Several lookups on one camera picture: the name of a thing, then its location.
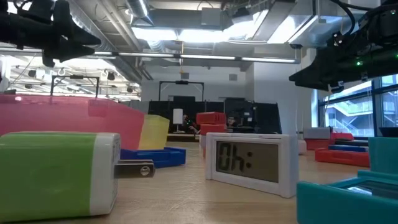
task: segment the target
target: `green and white box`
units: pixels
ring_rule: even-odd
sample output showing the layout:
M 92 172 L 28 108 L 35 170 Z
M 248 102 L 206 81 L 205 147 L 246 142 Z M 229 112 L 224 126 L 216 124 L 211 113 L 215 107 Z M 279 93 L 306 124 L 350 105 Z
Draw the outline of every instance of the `green and white box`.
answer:
M 0 222 L 108 214 L 116 199 L 114 133 L 0 137 Z

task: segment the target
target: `metal prong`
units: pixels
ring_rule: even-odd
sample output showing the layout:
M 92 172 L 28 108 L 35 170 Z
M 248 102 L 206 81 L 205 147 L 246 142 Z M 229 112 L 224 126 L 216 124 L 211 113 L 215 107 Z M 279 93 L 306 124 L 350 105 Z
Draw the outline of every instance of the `metal prong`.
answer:
M 153 177 L 155 165 L 152 160 L 120 160 L 114 167 L 114 176 L 121 178 Z

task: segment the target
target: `teal box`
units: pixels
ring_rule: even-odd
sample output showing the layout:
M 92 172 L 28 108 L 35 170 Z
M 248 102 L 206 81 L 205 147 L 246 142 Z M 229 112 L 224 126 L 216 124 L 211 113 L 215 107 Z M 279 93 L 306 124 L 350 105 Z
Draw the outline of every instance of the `teal box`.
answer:
M 369 138 L 371 171 L 334 184 L 297 184 L 299 224 L 398 223 L 398 138 Z

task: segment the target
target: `white clock frame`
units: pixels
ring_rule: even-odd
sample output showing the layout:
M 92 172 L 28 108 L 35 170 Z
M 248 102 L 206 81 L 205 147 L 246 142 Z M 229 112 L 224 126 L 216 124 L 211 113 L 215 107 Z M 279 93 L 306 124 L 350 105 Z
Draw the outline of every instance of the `white clock frame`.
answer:
M 217 141 L 277 144 L 279 146 L 278 183 L 217 172 Z M 206 135 L 206 179 L 260 190 L 280 195 L 284 198 L 291 198 L 296 194 L 296 184 L 299 181 L 299 152 L 297 142 L 297 136 L 285 134 L 208 133 Z

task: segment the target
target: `red object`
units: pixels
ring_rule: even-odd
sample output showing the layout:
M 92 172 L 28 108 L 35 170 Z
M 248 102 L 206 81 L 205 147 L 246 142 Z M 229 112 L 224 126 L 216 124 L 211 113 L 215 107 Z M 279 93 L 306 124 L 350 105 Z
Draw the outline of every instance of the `red object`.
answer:
M 226 124 L 226 116 L 219 112 L 198 113 L 197 124 Z
M 332 162 L 361 167 L 370 166 L 368 152 L 348 152 L 318 149 L 315 151 L 315 160 L 318 162 Z
M 331 138 L 335 140 L 342 139 L 354 141 L 354 136 L 351 133 L 332 133 Z
M 225 124 L 202 124 L 200 126 L 200 135 L 205 136 L 207 133 L 225 133 Z
M 18 131 L 107 132 L 122 149 L 138 149 L 144 114 L 111 100 L 74 96 L 0 95 L 0 136 Z
M 307 150 L 328 149 L 329 145 L 335 144 L 334 139 L 306 139 Z

